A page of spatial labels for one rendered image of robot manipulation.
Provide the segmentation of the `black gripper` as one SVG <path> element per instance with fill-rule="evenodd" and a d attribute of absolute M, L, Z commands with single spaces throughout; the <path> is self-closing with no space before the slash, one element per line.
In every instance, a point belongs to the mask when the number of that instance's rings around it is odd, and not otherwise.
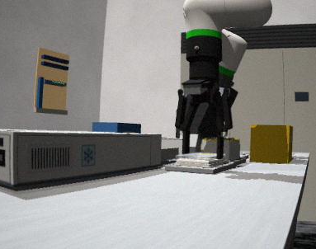
<path fill-rule="evenodd" d="M 210 105 L 215 122 L 218 127 L 217 132 L 217 158 L 222 159 L 224 155 L 224 138 L 228 135 L 228 130 L 233 128 L 230 94 L 231 90 L 219 86 L 219 61 L 214 59 L 192 59 L 190 60 L 189 80 L 193 78 L 207 78 L 211 81 L 211 87 L 202 94 L 191 94 L 189 109 L 186 113 L 186 101 L 188 95 L 184 95 L 184 91 L 179 89 L 178 92 L 178 106 L 175 127 L 180 129 L 182 135 L 182 154 L 190 152 L 190 127 L 196 114 L 196 110 L 200 103 L 207 102 Z M 217 95 L 222 96 L 224 108 L 224 122 L 219 111 Z M 186 113 L 186 117 L 185 117 Z M 185 119 L 184 119 L 185 118 Z M 224 125 L 225 123 L 225 125 Z M 231 124 L 230 124 L 231 123 Z"/>

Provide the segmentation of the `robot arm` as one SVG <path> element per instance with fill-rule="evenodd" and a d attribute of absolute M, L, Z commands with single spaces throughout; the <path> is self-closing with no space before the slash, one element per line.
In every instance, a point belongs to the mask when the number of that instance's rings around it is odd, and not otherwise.
<path fill-rule="evenodd" d="M 219 61 L 219 85 L 230 89 L 248 44 L 224 28 L 258 28 L 271 14 L 271 0 L 186 0 L 186 60 Z M 211 81 L 193 78 L 182 85 L 184 95 L 201 94 L 211 87 Z"/>

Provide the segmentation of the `yellow bin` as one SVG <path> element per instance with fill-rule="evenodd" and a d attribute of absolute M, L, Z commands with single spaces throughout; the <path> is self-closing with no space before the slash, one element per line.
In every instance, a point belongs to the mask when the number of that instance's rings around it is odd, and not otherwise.
<path fill-rule="evenodd" d="M 289 125 L 251 124 L 249 162 L 289 163 L 292 131 Z"/>

